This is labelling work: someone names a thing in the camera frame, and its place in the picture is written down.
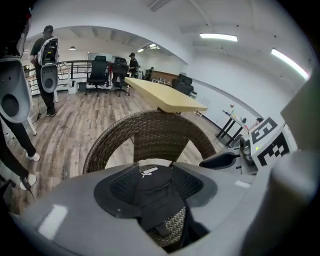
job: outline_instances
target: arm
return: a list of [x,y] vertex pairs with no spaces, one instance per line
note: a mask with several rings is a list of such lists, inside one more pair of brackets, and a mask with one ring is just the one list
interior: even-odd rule
[[30,62],[35,66],[36,65],[36,58],[34,55],[30,55]]
[[37,41],[35,41],[35,43],[34,43],[34,45],[33,45],[33,47],[32,47],[32,50],[31,50],[31,52],[30,52],[30,62],[34,65],[34,66],[36,66],[36,63],[37,63],[37,60],[36,60],[36,55],[38,54],[38,44],[39,42],[38,42],[38,40]]

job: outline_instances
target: white desk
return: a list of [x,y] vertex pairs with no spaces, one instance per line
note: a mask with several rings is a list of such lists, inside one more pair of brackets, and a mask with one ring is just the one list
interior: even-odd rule
[[221,131],[217,134],[217,138],[219,138],[221,136],[221,138],[223,138],[231,129],[232,126],[234,126],[235,123],[237,123],[238,125],[240,125],[240,128],[238,129],[238,131],[233,135],[233,137],[227,142],[226,146],[228,146],[237,136],[238,134],[242,131],[242,129],[245,127],[245,124],[236,116],[233,115],[229,115],[226,112],[222,111],[226,116],[229,117],[228,122],[226,122],[225,126],[221,129]]

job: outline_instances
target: fluorescent ceiling light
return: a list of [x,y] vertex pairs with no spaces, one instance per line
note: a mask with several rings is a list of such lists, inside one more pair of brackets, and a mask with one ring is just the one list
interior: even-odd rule
[[238,42],[238,38],[235,35],[229,35],[229,34],[200,34],[200,37],[205,39],[222,39],[222,40],[229,40]]
[[295,63],[292,59],[288,58],[286,55],[284,55],[283,53],[281,53],[280,51],[274,48],[272,49],[271,54],[278,57],[279,59],[287,63],[289,66],[294,68],[295,71],[297,71],[301,76],[303,76],[304,79],[308,79],[309,77],[308,73],[304,71],[302,67],[300,67],[297,63]]

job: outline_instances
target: white sneaker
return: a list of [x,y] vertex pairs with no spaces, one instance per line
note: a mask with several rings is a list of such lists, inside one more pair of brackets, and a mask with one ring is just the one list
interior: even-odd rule
[[[28,182],[29,182],[30,186],[34,185],[34,184],[36,183],[36,181],[37,181],[37,176],[34,175],[34,174],[30,174],[30,173],[29,173]],[[26,187],[25,187],[25,185],[23,185],[22,182],[20,182],[20,188],[21,188],[22,190],[27,190]]]
[[40,155],[38,153],[35,153],[34,156],[30,157],[28,156],[28,153],[25,153],[25,157],[29,160],[33,160],[38,162],[40,160]]

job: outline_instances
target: man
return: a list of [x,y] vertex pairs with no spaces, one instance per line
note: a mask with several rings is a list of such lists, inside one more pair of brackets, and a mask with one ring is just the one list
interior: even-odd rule
[[48,93],[44,90],[42,81],[41,81],[41,65],[38,63],[37,60],[37,55],[38,52],[41,50],[41,47],[43,43],[49,39],[52,38],[54,31],[54,27],[51,25],[48,25],[44,28],[43,30],[43,37],[39,38],[37,41],[35,41],[31,53],[30,53],[30,62],[34,65],[35,67],[35,76],[36,80],[38,83],[38,87],[40,90],[41,97],[46,105],[46,116],[47,117],[54,117],[56,115],[56,110],[55,110],[55,103],[54,103],[54,93]]
[[136,60],[136,55],[134,52],[131,52],[129,57],[131,58],[130,64],[129,64],[129,72],[131,72],[131,77],[137,78],[138,77],[137,75],[138,61]]

